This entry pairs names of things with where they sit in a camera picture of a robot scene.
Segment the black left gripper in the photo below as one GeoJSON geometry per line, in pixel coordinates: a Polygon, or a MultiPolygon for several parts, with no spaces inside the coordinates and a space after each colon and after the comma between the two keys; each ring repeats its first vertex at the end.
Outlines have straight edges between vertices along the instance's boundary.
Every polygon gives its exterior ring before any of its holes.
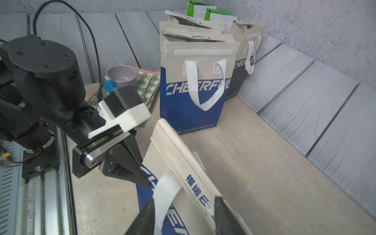
{"type": "Polygon", "coordinates": [[[83,147],[72,150],[72,173],[81,178],[100,163],[103,175],[147,188],[150,181],[141,169],[143,159],[136,141],[137,131],[109,129],[83,147]]]}

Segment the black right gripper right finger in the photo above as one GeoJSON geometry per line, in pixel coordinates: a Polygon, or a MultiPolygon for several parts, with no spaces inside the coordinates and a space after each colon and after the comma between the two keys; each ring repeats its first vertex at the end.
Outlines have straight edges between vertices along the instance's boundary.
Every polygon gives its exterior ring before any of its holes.
{"type": "Polygon", "coordinates": [[[223,197],[214,200],[214,221],[216,235],[242,235],[243,229],[223,197]]]}

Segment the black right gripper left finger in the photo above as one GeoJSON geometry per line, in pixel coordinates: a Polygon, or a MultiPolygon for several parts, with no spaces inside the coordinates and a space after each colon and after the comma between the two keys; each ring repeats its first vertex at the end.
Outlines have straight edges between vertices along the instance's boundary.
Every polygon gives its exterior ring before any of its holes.
{"type": "Polygon", "coordinates": [[[134,219],[125,235],[153,235],[155,230],[155,202],[151,198],[134,219]]]}

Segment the green white takeout bag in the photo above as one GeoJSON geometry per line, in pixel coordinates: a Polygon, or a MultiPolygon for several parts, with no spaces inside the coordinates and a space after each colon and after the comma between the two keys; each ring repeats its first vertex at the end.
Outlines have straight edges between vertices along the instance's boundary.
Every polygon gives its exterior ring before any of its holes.
{"type": "Polygon", "coordinates": [[[189,0],[187,3],[186,16],[204,19],[207,9],[217,9],[211,3],[189,0]]]}
{"type": "Polygon", "coordinates": [[[204,20],[219,23],[219,24],[229,24],[232,25],[233,21],[236,21],[238,18],[233,16],[229,10],[219,10],[213,8],[207,8],[204,20]]]}

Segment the dark navy takeaway bag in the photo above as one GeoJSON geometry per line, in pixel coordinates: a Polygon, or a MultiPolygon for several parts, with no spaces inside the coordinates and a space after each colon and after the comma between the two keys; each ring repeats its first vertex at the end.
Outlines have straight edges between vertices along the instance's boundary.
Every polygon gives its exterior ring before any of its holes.
{"type": "Polygon", "coordinates": [[[264,26],[256,21],[236,20],[230,28],[230,33],[236,42],[240,43],[240,48],[226,100],[236,96],[246,77],[254,72],[255,54],[261,43],[264,26]]]}

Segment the blue white takeout bag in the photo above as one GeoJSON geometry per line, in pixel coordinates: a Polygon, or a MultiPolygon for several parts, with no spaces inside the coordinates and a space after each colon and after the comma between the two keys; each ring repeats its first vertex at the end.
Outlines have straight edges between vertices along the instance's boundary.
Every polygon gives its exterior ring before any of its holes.
{"type": "Polygon", "coordinates": [[[167,15],[167,21],[160,21],[160,35],[208,38],[230,34],[226,24],[205,21],[169,10],[164,13],[167,15]]]}

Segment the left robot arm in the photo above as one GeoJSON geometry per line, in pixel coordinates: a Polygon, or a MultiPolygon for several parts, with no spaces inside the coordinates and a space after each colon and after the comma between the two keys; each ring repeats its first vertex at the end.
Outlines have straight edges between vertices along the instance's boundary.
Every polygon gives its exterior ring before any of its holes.
{"type": "Polygon", "coordinates": [[[108,177],[148,187],[135,128],[151,114],[135,87],[115,89],[98,108],[85,96],[76,55],[67,46],[37,35],[1,45],[2,140],[42,149],[52,138],[43,125],[48,121],[75,142],[76,177],[99,167],[108,177]]]}

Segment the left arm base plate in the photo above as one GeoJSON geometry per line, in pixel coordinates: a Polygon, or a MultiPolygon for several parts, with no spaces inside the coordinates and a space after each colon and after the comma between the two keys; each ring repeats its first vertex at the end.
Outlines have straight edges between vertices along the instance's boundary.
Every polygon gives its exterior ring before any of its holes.
{"type": "Polygon", "coordinates": [[[28,180],[30,178],[40,176],[46,172],[53,169],[59,168],[59,159],[57,151],[57,141],[56,141],[56,129],[50,130],[52,136],[54,137],[53,142],[47,148],[44,148],[40,154],[36,157],[32,157],[23,163],[22,168],[22,178],[28,180]]]}

